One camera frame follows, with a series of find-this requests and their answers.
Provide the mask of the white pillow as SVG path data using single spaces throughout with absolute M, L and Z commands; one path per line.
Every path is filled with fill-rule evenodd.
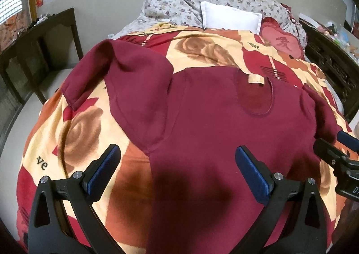
M 203 27 L 225 30 L 248 30 L 260 34 L 262 15 L 230 6 L 202 1 L 200 3 Z

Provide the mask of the red heart cushion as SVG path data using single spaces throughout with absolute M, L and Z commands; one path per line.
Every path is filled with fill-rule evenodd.
M 284 31 L 272 17 L 264 17 L 260 28 L 264 42 L 278 51 L 287 53 L 296 59 L 304 59 L 304 49 L 297 37 Z

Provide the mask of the barred window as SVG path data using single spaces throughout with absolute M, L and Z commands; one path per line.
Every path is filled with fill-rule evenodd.
M 0 22 L 4 23 L 20 11 L 22 11 L 22 0 L 1 0 Z

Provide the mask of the maroon sweatshirt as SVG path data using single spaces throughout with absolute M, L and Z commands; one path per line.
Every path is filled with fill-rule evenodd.
M 149 158 L 144 193 L 117 193 L 106 228 L 147 253 L 228 253 L 259 215 L 236 166 L 244 145 L 274 172 L 320 179 L 317 138 L 334 143 L 332 109 L 308 86 L 250 84 L 238 68 L 175 72 L 158 52 L 105 40 L 71 72 L 62 93 L 82 109 L 104 81 L 111 115 Z

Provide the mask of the floral quilt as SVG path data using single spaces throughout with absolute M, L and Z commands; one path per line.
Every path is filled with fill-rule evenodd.
M 307 34 L 302 25 L 292 16 L 291 8 L 276 0 L 144 0 L 138 18 L 126 25 L 114 38 L 132 32 L 144 31 L 158 23 L 175 26 L 203 26 L 200 3 L 235 7 L 247 12 L 273 18 L 285 32 L 293 34 L 302 47 L 307 46 Z

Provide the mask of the dark carved headboard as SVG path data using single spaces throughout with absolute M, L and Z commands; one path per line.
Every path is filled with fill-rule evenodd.
M 352 121 L 358 112 L 358 65 L 330 38 L 304 20 L 299 20 L 307 34 L 305 55 L 317 64 L 337 93 L 344 117 Z

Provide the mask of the dark wooden desk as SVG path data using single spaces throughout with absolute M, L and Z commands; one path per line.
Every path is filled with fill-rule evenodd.
M 28 31 L 24 32 L 18 39 L 16 39 L 9 47 L 1 52 L 1 78 L 3 79 L 5 86 L 10 90 L 12 96 L 21 104 L 25 104 L 25 100 L 20 96 L 20 93 L 15 88 L 10 76 L 7 73 L 11 59 L 17 59 L 20 64 L 20 68 L 30 85 L 31 91 L 37 95 L 37 98 L 41 103 L 46 102 L 46 98 L 39 89 L 39 84 L 33 78 L 31 70 L 27 64 L 26 57 L 32 48 L 36 47 L 36 55 L 44 61 L 46 68 L 52 72 L 54 70 L 54 63 L 51 59 L 50 52 L 44 36 L 53 28 L 62 25 L 70 28 L 72 32 L 72 38 L 75 44 L 75 50 L 79 60 L 83 58 L 83 50 L 80 43 L 79 33 L 77 29 L 77 23 L 75 19 L 75 9 L 73 7 L 64 10 L 60 13 L 56 13 L 50 16 L 43 22 L 35 25 Z

